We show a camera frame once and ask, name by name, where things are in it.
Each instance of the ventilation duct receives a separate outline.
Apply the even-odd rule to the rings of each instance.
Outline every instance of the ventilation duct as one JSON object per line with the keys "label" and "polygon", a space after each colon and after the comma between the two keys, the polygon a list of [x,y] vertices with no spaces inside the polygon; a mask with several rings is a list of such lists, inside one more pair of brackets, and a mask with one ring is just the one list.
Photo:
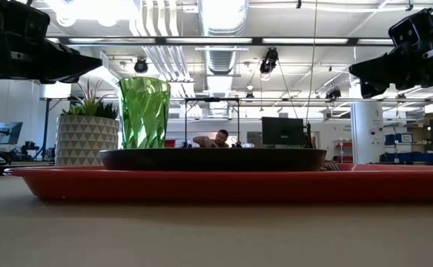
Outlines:
{"label": "ventilation duct", "polygon": [[[200,27],[203,36],[242,36],[248,16],[248,0],[199,0]],[[205,51],[207,74],[226,75],[234,71],[237,60],[236,51]],[[221,95],[231,89],[232,77],[207,77],[208,91],[211,96]],[[225,115],[226,103],[211,103],[214,115]]]}

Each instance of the desk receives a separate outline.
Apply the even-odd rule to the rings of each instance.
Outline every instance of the desk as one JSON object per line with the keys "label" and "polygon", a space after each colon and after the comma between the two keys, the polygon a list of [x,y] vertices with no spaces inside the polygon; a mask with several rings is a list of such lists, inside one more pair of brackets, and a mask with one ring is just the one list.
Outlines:
{"label": "desk", "polygon": [[41,202],[0,177],[0,267],[433,266],[433,205]]}

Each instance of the white column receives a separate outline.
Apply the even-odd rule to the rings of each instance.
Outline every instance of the white column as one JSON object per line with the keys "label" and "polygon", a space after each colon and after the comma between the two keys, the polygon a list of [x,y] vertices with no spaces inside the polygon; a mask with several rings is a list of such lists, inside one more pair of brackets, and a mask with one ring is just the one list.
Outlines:
{"label": "white column", "polygon": [[[350,95],[360,95],[360,86],[352,83]],[[354,163],[380,162],[385,153],[381,102],[351,103],[351,138]]]}

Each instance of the red tray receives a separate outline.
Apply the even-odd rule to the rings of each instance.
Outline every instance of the red tray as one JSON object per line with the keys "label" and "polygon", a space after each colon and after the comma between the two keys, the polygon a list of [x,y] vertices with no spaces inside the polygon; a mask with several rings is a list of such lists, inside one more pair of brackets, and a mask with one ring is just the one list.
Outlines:
{"label": "red tray", "polygon": [[339,165],[321,172],[106,171],[11,168],[34,195],[47,200],[191,202],[433,201],[433,167]]}

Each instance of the table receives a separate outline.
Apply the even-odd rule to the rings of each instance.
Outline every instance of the table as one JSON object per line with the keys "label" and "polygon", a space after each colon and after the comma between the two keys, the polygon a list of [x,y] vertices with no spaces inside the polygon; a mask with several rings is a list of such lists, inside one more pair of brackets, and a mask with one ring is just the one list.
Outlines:
{"label": "table", "polygon": [[433,205],[42,202],[0,177],[0,267],[433,266]]}

